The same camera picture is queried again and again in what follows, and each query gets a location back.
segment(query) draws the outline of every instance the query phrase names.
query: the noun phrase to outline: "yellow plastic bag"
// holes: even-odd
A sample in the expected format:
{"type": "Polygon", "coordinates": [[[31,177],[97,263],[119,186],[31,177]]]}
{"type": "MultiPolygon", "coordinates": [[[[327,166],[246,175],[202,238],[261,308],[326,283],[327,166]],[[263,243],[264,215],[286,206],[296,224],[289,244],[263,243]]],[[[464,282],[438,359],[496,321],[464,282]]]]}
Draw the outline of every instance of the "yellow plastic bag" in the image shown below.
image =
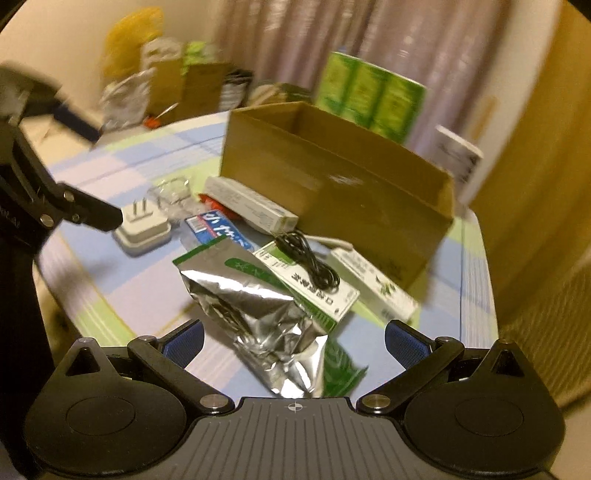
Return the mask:
{"type": "Polygon", "coordinates": [[[115,24],[107,35],[103,54],[103,76],[122,80],[139,72],[142,46],[163,35],[164,14],[160,8],[143,8],[115,24]]]}

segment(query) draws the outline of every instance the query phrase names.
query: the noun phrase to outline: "checkered tablecloth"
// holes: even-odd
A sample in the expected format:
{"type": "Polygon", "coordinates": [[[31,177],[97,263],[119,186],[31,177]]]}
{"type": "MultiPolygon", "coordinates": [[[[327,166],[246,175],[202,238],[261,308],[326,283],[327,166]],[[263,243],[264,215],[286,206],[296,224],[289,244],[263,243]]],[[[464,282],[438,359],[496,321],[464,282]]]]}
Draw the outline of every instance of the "checkered tablecloth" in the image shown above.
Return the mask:
{"type": "MultiPolygon", "coordinates": [[[[184,175],[195,191],[219,171],[228,116],[217,113],[170,125],[55,164],[51,172],[119,207],[143,198],[154,183],[184,175]]],[[[103,346],[138,335],[162,336],[199,315],[172,260],[184,253],[177,238],[130,258],[110,233],[62,223],[40,255],[40,270],[58,303],[84,336],[103,346]]],[[[410,293],[421,307],[413,326],[425,335],[452,336],[467,347],[490,347],[496,317],[478,222],[457,218],[428,269],[410,293]]],[[[206,325],[202,352],[187,367],[239,400],[269,392],[236,357],[223,336],[206,325]]],[[[384,346],[384,325],[357,302],[337,329],[355,363],[369,365],[353,402],[402,371],[384,346]]]]}

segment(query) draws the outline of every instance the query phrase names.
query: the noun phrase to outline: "foil packet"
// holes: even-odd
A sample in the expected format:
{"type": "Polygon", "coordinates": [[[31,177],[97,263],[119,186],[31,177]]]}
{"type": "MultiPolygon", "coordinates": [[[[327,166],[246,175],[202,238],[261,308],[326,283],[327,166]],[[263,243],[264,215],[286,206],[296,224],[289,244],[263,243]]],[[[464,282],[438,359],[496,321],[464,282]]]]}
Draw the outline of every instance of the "foil packet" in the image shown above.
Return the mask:
{"type": "Polygon", "coordinates": [[[192,298],[274,394],[340,397],[365,374],[285,284],[231,239],[218,237],[174,264],[192,298]]]}

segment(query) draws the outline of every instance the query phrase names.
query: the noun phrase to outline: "blue package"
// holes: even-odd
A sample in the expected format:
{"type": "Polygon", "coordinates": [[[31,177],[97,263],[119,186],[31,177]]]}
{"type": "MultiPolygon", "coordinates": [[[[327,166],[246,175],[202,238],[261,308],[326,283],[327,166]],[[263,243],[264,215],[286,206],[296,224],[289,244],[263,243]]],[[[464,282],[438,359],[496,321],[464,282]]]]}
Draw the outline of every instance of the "blue package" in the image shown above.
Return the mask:
{"type": "Polygon", "coordinates": [[[186,233],[181,237],[181,241],[187,249],[193,249],[210,242],[218,236],[226,235],[242,248],[250,252],[254,251],[254,247],[250,242],[244,238],[238,228],[219,210],[200,213],[199,215],[185,219],[183,223],[186,226],[184,228],[186,233]]]}

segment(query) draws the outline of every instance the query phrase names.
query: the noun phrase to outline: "gray ribbed plate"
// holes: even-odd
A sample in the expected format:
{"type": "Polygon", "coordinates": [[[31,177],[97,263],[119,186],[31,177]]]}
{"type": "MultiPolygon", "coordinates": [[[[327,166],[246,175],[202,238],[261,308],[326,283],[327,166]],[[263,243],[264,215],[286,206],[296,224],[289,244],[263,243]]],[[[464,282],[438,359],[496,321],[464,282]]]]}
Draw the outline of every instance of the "gray ribbed plate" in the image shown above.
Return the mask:
{"type": "MultiPolygon", "coordinates": [[[[386,419],[344,398],[246,398],[225,417],[199,420],[166,460],[134,480],[451,480],[417,457],[386,419]]],[[[549,479],[542,474],[535,480],[549,479]]]]}

